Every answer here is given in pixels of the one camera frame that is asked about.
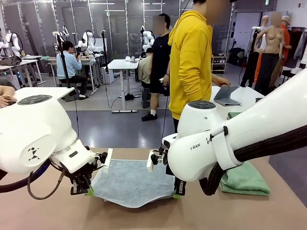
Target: mannequin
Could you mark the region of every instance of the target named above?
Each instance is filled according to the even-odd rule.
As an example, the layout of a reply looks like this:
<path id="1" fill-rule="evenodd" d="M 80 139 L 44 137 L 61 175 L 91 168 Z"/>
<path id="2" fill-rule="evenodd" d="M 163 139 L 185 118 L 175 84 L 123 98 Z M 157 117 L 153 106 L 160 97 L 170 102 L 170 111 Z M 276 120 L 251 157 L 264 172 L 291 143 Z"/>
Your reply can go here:
<path id="1" fill-rule="evenodd" d="M 257 44 L 255 44 L 255 50 L 262 53 L 261 66 L 259 71 L 259 76 L 255 85 L 255 90 L 264 96 L 269 94 L 269 86 L 271 82 L 271 75 L 273 70 L 279 60 L 282 57 L 283 51 L 283 31 L 280 28 L 280 24 L 277 25 L 276 18 L 271 18 L 272 26 L 261 31 L 257 38 L 261 38 L 263 35 L 266 40 L 266 47 L 264 50 L 258 49 Z"/>
<path id="2" fill-rule="evenodd" d="M 262 18 L 260 31 L 263 31 L 264 29 L 266 29 L 266 25 L 267 25 L 268 21 L 269 21 L 269 17 L 268 16 L 264 16 Z M 254 41 L 256 40 L 255 43 L 258 42 L 257 41 L 257 35 L 258 35 L 258 32 L 255 31 L 255 33 L 254 33 Z M 259 52 L 257 52 L 254 49 L 255 43 L 252 43 L 252 46 L 251 46 L 252 49 L 253 49 L 253 52 L 249 53 L 248 63 L 247 63 L 247 66 L 246 66 L 246 70 L 245 70 L 242 82 L 240 84 L 241 87 L 245 87 L 245 84 L 246 84 L 247 81 L 248 81 L 248 86 L 252 87 L 253 82 L 254 82 L 256 67 L 258 65 L 258 60 L 259 60 L 260 55 L 261 55 Z M 266 46 L 266 42 L 265 42 L 265 35 L 264 35 L 263 39 L 262 39 L 262 43 L 261 43 L 260 49 L 264 49 L 265 46 Z"/>
<path id="3" fill-rule="evenodd" d="M 269 22 L 269 16 L 263 16 L 262 20 L 261 20 L 261 28 L 260 30 L 263 31 L 267 28 L 267 24 Z M 262 42 L 261 42 L 261 46 L 260 49 L 264 50 L 265 47 L 267 46 L 266 40 L 265 40 L 265 34 L 262 36 Z M 259 54 L 259 58 L 258 58 L 258 62 L 257 62 L 257 67 L 256 67 L 256 71 L 255 71 L 255 83 L 257 81 L 258 75 L 259 75 L 259 71 L 260 71 L 260 66 L 261 66 L 261 58 L 262 58 L 262 53 Z"/>
<path id="4" fill-rule="evenodd" d="M 283 37 L 284 37 L 283 56 L 278 60 L 274 68 L 274 71 L 272 73 L 271 82 L 270 82 L 271 91 L 273 90 L 275 83 L 283 70 L 283 65 L 285 64 L 288 58 L 289 49 L 292 48 L 292 46 L 290 46 L 290 34 L 287 30 L 288 25 L 290 25 L 290 17 L 284 16 L 282 18 L 282 25 L 280 26 L 280 28 L 283 30 Z"/>

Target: black hair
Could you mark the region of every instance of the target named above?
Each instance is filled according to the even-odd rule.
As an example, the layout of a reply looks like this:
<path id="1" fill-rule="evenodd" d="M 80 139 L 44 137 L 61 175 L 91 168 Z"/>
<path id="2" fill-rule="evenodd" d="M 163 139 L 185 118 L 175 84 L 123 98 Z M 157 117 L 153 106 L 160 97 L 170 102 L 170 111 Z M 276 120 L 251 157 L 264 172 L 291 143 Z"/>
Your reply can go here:
<path id="1" fill-rule="evenodd" d="M 207 2 L 207 0 L 193 0 L 193 3 L 194 3 L 194 4 L 195 4 L 195 3 L 203 4 L 203 3 L 205 3 L 205 2 Z"/>
<path id="2" fill-rule="evenodd" d="M 169 25 L 171 24 L 171 19 L 166 13 L 159 14 L 159 16 L 165 17 L 166 28 L 169 29 Z"/>
<path id="3" fill-rule="evenodd" d="M 148 53 L 153 53 L 153 49 L 152 49 L 152 48 L 148 48 L 148 49 L 146 50 L 146 54 L 148 54 Z"/>
<path id="4" fill-rule="evenodd" d="M 65 41 L 65 42 L 62 43 L 62 48 L 63 48 L 63 50 L 68 51 L 69 48 L 73 48 L 73 43 L 70 42 L 70 41 Z"/>

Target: man in blue shirt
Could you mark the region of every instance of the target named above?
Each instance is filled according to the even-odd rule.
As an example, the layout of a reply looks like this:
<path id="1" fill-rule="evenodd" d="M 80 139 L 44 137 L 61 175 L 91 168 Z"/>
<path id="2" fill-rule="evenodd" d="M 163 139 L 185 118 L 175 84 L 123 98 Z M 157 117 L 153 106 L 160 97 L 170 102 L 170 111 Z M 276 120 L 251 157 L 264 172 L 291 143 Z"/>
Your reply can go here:
<path id="1" fill-rule="evenodd" d="M 85 95 L 86 86 L 87 86 L 87 78 L 76 75 L 76 70 L 82 69 L 81 55 L 78 56 L 78 60 L 74 55 L 72 55 L 73 44 L 70 41 L 63 42 L 62 47 L 63 47 L 64 56 L 65 56 L 65 63 L 67 67 L 69 82 L 70 83 L 81 83 L 79 99 L 80 100 L 87 99 L 88 96 Z M 60 54 L 57 55 L 57 72 L 58 72 L 59 81 L 62 83 L 66 83 L 63 63 L 62 63 Z"/>

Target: white wall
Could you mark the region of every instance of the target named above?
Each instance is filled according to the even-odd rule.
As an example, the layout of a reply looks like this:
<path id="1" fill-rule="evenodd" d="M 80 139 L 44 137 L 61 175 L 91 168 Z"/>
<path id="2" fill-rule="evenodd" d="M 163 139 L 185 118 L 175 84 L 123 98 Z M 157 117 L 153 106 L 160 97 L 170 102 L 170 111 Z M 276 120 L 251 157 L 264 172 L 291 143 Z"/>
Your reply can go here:
<path id="1" fill-rule="evenodd" d="M 248 51 L 248 43 L 253 26 L 259 26 L 261 13 L 244 13 L 238 12 L 236 14 L 236 27 L 234 39 L 236 40 L 236 47 L 245 49 L 245 54 Z"/>
<path id="2" fill-rule="evenodd" d="M 307 28 L 307 0 L 278 0 L 276 11 L 288 11 L 291 17 L 291 26 Z"/>

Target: white socks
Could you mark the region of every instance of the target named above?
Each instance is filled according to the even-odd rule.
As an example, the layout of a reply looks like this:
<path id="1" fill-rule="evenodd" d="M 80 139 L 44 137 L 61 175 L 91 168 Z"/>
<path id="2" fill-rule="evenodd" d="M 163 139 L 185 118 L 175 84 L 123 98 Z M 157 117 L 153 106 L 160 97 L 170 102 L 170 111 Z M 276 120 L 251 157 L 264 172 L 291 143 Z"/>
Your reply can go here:
<path id="1" fill-rule="evenodd" d="M 151 110 L 150 110 L 150 114 L 152 114 L 153 116 L 155 116 L 156 111 L 155 111 L 154 109 L 151 109 Z"/>

